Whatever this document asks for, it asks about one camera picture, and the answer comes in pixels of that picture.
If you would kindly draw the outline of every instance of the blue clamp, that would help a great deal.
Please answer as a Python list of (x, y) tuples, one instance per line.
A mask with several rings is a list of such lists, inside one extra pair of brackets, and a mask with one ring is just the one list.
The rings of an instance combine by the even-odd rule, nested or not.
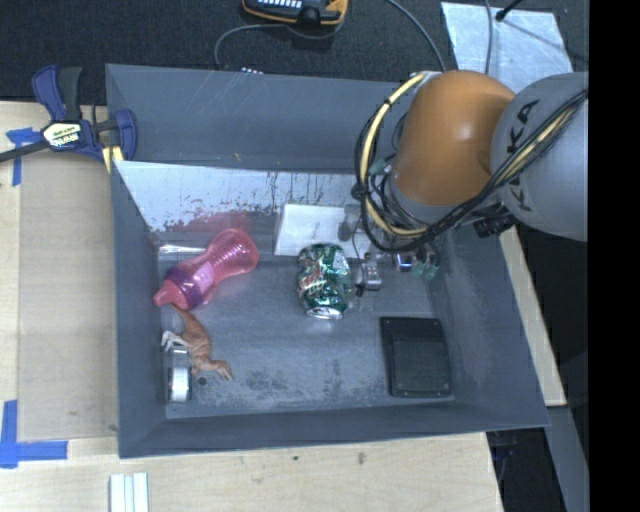
[(2, 434), (0, 435), (0, 468), (15, 469), (21, 461), (64, 460), (67, 458), (67, 441), (17, 442), (18, 402), (4, 403)]
[(78, 79), (82, 68), (60, 68), (57, 64), (45, 66), (31, 79), (38, 103), (43, 105), (51, 122), (41, 130), (41, 140), (0, 153), (0, 162), (50, 149), (70, 151), (104, 162), (104, 145), (98, 134), (107, 130), (119, 130), (120, 150), (130, 160), (136, 151), (138, 137), (133, 113), (122, 109), (114, 113), (114, 119), (92, 125), (82, 119), (77, 104)]

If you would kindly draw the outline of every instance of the bin floor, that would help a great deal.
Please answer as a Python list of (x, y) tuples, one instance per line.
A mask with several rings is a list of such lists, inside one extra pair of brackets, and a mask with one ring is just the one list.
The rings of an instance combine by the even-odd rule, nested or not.
[[(159, 264), (161, 277), (170, 266)], [(167, 404), (168, 418), (442, 401), (392, 397), (382, 349), (380, 317), (433, 316), (425, 281), (383, 264), (380, 291), (354, 298), (342, 319), (325, 320), (305, 314), (296, 272), (295, 258), (265, 257), (250, 274), (222, 281), (213, 301), (192, 311), (211, 337), (211, 358), (226, 360), (234, 379), (201, 372), (190, 400)], [(162, 329), (183, 329), (167, 306)], [(167, 356), (165, 374), (168, 364)]]

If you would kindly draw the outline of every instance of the orange object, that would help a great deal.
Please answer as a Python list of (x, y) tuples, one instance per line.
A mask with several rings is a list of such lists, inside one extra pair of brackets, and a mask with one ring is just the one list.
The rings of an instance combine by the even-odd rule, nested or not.
[(475, 71), (430, 79), (409, 108), (393, 178), (409, 199), (448, 206), (476, 196), (490, 178), (494, 130), (515, 94)]
[(349, 0), (242, 0), (242, 8), (254, 16), (282, 23), (338, 25)]

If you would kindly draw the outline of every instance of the green can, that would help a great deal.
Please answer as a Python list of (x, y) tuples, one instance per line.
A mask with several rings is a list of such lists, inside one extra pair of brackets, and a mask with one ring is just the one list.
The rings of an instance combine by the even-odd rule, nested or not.
[(298, 255), (298, 297), (308, 315), (342, 318), (349, 303), (351, 269), (342, 248), (312, 244)]

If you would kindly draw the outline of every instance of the black carpet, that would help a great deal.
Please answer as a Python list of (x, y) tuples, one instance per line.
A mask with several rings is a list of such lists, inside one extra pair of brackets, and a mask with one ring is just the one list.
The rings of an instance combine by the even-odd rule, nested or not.
[[(447, 69), (455, 69), (440, 2), (399, 3), (427, 29)], [(490, 3), (505, 7), (509, 2)], [(574, 70), (589, 70), (589, 0), (525, 0), (518, 8), (553, 12)], [(33, 100), (31, 76), (58, 63), (84, 69), (80, 103), (104, 105), (106, 63), (216, 69), (216, 40), (256, 22), (261, 21), (243, 13), (240, 0), (3, 2), (0, 99)], [(303, 39), (283, 29), (234, 34), (220, 45), (220, 60), (230, 70), (380, 81), (439, 69), (427, 41), (384, 0), (351, 0), (343, 27), (331, 39)], [(562, 364), (587, 347), (587, 245), (526, 227), (520, 228), (520, 238)], [(588, 456), (588, 404), (574, 412)], [(496, 462), (505, 510), (563, 511), (542, 431), (516, 432), (512, 441), (500, 449)]]

